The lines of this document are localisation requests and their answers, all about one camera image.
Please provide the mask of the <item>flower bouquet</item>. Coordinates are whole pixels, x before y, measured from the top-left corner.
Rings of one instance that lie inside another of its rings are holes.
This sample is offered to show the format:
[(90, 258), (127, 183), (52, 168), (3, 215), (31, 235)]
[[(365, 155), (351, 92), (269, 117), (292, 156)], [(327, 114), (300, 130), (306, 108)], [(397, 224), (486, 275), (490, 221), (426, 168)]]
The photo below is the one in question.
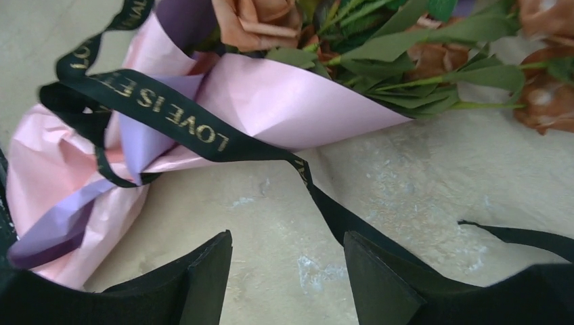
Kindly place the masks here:
[[(469, 16), (455, 1), (213, 1), (225, 55), (273, 60), (326, 77), (405, 118), (481, 108), (460, 84), (499, 89), (524, 126), (573, 131), (573, 2), (494, 1)], [(215, 114), (268, 136), (318, 103), (293, 74), (224, 84)]]

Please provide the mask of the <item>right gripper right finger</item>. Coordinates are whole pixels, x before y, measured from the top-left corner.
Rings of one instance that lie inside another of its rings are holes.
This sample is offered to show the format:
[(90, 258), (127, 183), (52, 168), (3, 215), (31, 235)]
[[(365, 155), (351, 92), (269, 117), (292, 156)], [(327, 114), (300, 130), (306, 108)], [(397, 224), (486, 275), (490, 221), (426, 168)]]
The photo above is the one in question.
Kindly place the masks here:
[(345, 234), (360, 324), (572, 324), (573, 264), (531, 265), (486, 287), (433, 273)]

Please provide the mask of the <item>black printed ribbon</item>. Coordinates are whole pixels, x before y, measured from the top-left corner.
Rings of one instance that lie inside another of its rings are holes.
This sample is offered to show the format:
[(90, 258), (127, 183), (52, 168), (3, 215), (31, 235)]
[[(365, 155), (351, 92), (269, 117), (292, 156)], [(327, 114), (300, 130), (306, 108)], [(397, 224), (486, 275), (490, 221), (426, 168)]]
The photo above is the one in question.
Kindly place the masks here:
[(296, 155), (294, 146), (274, 146), (267, 140), (251, 137), (215, 115), (215, 110), (225, 105), (224, 84), (247, 87), (264, 81), (266, 72), (294, 75), (295, 84), (288, 88), (288, 102), (294, 101), (297, 89), (319, 99), (318, 103), (304, 106), (304, 117), (296, 123), (296, 131), (316, 131), (311, 117), (325, 113), (330, 114), (325, 120), (326, 127), (342, 131), (346, 138), (352, 136), (352, 127), (357, 127), (360, 133), (372, 130), (368, 112), (374, 113), (376, 127), (390, 127), (405, 121), (399, 113), (329, 81), (325, 70), (312, 73), (239, 54), (226, 54), (218, 61), (203, 80), (196, 99), (136, 70), (87, 75), (84, 68), (73, 69), (71, 57), (64, 56), (57, 65), (58, 80), (40, 88), (39, 99), (44, 107), (94, 145), (99, 172), (119, 187), (131, 188), (133, 183), (114, 173), (105, 153), (104, 133), (112, 111), (152, 128), (215, 163), (261, 160), (290, 163), (338, 241), (342, 241), (347, 232), (356, 232), (382, 250), (426, 269), (427, 264), (417, 256), (316, 187), (309, 165)]

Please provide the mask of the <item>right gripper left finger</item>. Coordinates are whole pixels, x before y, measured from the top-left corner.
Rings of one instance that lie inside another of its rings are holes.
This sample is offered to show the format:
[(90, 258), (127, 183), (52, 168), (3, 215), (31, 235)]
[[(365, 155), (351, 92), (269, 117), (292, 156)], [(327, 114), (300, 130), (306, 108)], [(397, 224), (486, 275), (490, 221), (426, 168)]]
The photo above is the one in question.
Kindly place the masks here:
[(31, 271), (1, 269), (2, 324), (218, 324), (231, 264), (230, 231), (146, 274), (84, 292)]

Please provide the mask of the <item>pink wrapping paper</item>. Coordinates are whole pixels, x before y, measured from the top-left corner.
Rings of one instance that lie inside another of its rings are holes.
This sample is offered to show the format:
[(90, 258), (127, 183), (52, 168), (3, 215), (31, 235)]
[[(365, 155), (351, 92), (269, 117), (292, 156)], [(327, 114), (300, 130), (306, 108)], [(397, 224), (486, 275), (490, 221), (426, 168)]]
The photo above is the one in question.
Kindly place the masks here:
[(406, 122), (323, 76), (316, 60), (196, 48), (223, 20), (215, 1), (125, 1), (107, 30), (136, 30), (121, 70), (88, 75), (97, 33), (62, 56), (21, 120), (7, 199), (9, 262), (79, 288), (140, 214), (162, 172), (278, 160)]

